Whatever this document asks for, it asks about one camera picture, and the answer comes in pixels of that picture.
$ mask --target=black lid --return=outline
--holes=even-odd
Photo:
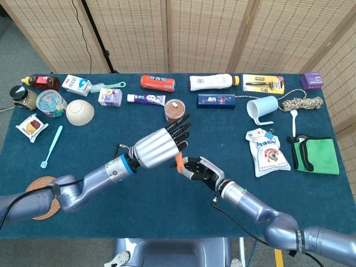
[[[10,90],[10,97],[15,101],[23,100],[27,97],[28,91],[21,85],[12,87]]]

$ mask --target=woven coaster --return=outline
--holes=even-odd
[[[31,191],[33,189],[37,189],[40,187],[44,187],[48,184],[50,184],[51,182],[53,182],[56,178],[52,177],[52,176],[44,176],[41,178],[38,178],[37,180],[34,180],[27,188],[26,188],[26,192],[27,191]],[[58,200],[53,199],[52,201],[52,205],[51,208],[49,210],[48,213],[38,216],[38,217],[34,217],[32,218],[33,220],[45,220],[48,219],[49,217],[52,217],[54,214],[57,213],[58,210],[60,210],[60,203],[58,202]]]

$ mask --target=woven screen panel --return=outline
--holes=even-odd
[[[322,58],[313,71],[323,76],[323,92],[334,131],[356,123],[356,23]]]
[[[165,0],[87,3],[116,71],[168,71]]]
[[[92,72],[107,72],[107,64],[90,34],[79,4],[76,0],[74,3],[92,55]],[[53,72],[90,72],[90,57],[70,0],[3,0],[2,5]]]
[[[339,138],[338,144],[356,201],[356,130]]]
[[[349,0],[262,0],[233,71],[299,72],[354,5]]]
[[[170,71],[226,72],[247,5],[235,0],[170,1]]]

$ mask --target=light blue mug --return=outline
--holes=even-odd
[[[272,124],[272,121],[260,122],[259,118],[278,108],[278,100],[274,96],[267,96],[247,102],[247,113],[257,125]]]

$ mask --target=dark teal tablecloth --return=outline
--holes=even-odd
[[[63,82],[66,75],[56,75]],[[140,87],[140,74],[79,75],[93,84],[107,85],[125,81],[121,107],[101,106],[98,93],[82,97],[60,88],[69,103],[84,99],[95,108],[93,120],[85,126],[69,124],[66,117],[48,118],[41,111],[28,112],[15,108],[8,128],[0,163],[0,195],[23,192],[28,184],[41,176],[59,177],[73,174],[78,179],[110,161],[117,143],[133,145],[140,138],[167,125],[164,108],[126,102],[127,93],[155,93]],[[174,93],[167,99],[178,98],[185,102],[191,114],[189,147],[186,156],[204,156],[233,179],[268,205],[294,216],[301,228],[321,226],[346,234],[356,233],[355,203],[348,179],[337,149],[340,175],[318,175],[300,171],[275,171],[256,178],[246,132],[257,128],[246,112],[247,98],[237,99],[234,110],[197,109],[197,92],[188,89],[189,74],[164,74],[176,80]],[[283,75],[286,92],[300,88],[299,75]],[[245,95],[238,87],[211,93]],[[249,93],[254,96],[267,96]],[[293,97],[302,97],[299,92]],[[308,97],[322,96],[321,91],[308,92]],[[37,113],[49,123],[35,143],[23,135],[15,125],[31,113]],[[279,110],[267,115],[263,121],[275,124],[281,141],[281,150],[292,165],[290,145],[291,115]],[[52,153],[46,169],[40,164],[59,125],[62,135]],[[312,136],[333,136],[334,132],[326,105],[319,110],[298,110],[297,133]],[[189,181],[170,169],[166,162],[154,169],[138,169],[130,179],[94,197],[82,210],[66,214],[59,211],[43,221],[26,221],[6,226],[0,238],[193,238],[216,236],[245,236],[230,219],[210,207],[214,195],[203,183]],[[255,225],[232,206],[219,201],[252,233],[262,236],[265,226]]]

